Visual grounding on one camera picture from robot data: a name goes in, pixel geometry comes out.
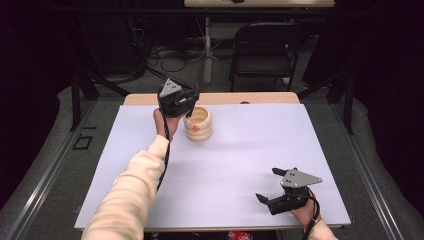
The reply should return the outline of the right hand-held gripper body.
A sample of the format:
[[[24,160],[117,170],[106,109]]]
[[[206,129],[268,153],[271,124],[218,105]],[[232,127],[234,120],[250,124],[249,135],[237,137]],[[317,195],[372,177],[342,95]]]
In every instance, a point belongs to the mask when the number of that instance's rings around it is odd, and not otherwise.
[[[301,172],[297,168],[286,170],[285,176],[281,177],[283,195],[267,203],[272,215],[304,207],[310,198],[309,186],[322,182],[321,178]]]

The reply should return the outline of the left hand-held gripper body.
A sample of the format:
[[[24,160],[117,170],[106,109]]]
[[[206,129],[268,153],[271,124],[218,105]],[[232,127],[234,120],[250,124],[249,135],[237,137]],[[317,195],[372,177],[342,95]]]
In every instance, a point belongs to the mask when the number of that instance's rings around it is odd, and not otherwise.
[[[158,91],[159,108],[166,117],[178,117],[188,113],[190,107],[179,107],[177,102],[184,100],[181,98],[182,86],[168,78]]]

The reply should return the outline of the cream ribbed holder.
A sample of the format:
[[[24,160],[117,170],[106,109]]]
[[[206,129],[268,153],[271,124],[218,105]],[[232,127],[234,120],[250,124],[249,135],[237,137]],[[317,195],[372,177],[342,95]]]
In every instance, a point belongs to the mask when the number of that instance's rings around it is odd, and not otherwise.
[[[190,117],[183,119],[186,137],[191,141],[205,141],[212,134],[212,114],[204,107],[195,107]]]

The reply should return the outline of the person's left hand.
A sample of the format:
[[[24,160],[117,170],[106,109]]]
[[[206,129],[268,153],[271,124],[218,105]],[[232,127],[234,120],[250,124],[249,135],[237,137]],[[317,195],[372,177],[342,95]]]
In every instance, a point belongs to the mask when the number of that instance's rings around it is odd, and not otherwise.
[[[156,126],[156,133],[171,141],[178,129],[182,116],[175,118],[164,117],[159,109],[155,109],[153,112],[153,118]]]

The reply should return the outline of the person's right hand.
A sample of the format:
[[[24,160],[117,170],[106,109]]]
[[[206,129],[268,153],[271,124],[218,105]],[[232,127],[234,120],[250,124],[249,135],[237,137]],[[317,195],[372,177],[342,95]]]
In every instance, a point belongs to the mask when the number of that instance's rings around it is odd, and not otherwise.
[[[303,229],[308,227],[312,219],[316,222],[322,219],[318,213],[318,207],[315,205],[314,198],[310,198],[304,207],[291,210],[290,213],[296,218]]]

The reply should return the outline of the red packet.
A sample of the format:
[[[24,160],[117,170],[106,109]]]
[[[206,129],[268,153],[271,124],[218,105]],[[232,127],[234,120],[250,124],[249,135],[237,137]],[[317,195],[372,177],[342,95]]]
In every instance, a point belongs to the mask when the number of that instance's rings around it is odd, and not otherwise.
[[[230,231],[227,240],[252,240],[252,235],[242,231]]]

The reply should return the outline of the black folding chair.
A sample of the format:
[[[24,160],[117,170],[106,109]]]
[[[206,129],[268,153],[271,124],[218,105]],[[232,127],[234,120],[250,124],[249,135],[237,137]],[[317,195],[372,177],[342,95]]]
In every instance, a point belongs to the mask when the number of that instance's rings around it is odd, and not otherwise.
[[[230,64],[230,90],[235,77],[288,78],[290,91],[299,51],[309,39],[300,23],[257,22],[241,27],[234,36]]]

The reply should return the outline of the black metal stand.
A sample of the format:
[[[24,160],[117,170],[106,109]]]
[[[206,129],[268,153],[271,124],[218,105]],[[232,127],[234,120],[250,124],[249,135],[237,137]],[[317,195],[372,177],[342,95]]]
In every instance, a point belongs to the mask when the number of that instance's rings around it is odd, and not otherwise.
[[[126,97],[129,95],[127,90],[115,85],[100,74],[95,73],[91,70],[76,70],[73,77],[71,78],[71,97],[72,97],[72,126],[71,131],[74,131],[80,124],[81,115],[81,103],[80,93],[83,93],[89,101],[95,101],[100,96],[95,84],[99,83],[107,87],[108,89],[118,93],[121,96]]]
[[[355,73],[353,71],[340,71],[331,75],[316,84],[310,85],[306,90],[297,94],[299,99],[303,99],[310,94],[321,89],[326,84],[331,84],[330,90],[326,96],[328,103],[338,103],[344,96],[343,125],[350,135],[353,135],[352,129],[352,108],[353,108],[353,90],[355,83]]]

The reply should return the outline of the wooden desk with white leg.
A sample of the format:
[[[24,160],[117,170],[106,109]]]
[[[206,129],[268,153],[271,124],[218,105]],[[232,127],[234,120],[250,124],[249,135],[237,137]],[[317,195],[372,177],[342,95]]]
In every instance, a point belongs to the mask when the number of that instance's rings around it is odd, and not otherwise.
[[[223,10],[234,15],[235,10],[301,10],[332,9],[334,0],[184,0],[184,6],[191,10]],[[212,66],[215,58],[212,54],[211,39],[233,38],[244,21],[235,23],[213,23],[209,16],[205,17],[205,51],[206,59],[202,62],[197,74],[197,84],[208,87],[212,82]]]

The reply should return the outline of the dark curtain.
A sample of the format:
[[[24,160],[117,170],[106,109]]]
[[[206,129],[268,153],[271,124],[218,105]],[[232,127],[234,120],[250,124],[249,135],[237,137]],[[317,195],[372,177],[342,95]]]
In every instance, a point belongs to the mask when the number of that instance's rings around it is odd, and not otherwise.
[[[384,15],[355,95],[368,109],[381,162],[424,216],[424,0],[381,0],[380,6]]]
[[[59,100],[49,72],[57,62],[37,0],[0,0],[0,208],[38,155]]]

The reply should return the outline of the metal floor rail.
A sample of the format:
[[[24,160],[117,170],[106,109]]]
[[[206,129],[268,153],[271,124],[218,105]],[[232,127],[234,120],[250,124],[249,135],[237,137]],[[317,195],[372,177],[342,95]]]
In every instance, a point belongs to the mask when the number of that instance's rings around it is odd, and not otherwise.
[[[357,171],[372,202],[373,208],[385,230],[388,240],[404,240],[404,237],[394,219],[391,210],[388,207],[385,198],[382,195],[382,192],[380,191],[374,176],[372,175],[372,172],[360,147],[358,146],[357,141],[355,140],[354,136],[349,133],[344,125],[342,110],[337,104],[330,104],[330,109],[336,119],[336,123],[344,135],[344,138],[348,142],[349,148],[353,152]]]
[[[96,101],[84,103],[80,122],[71,130],[71,106],[62,104],[54,126],[26,175],[0,211],[0,240],[22,240],[53,186],[71,145]]]

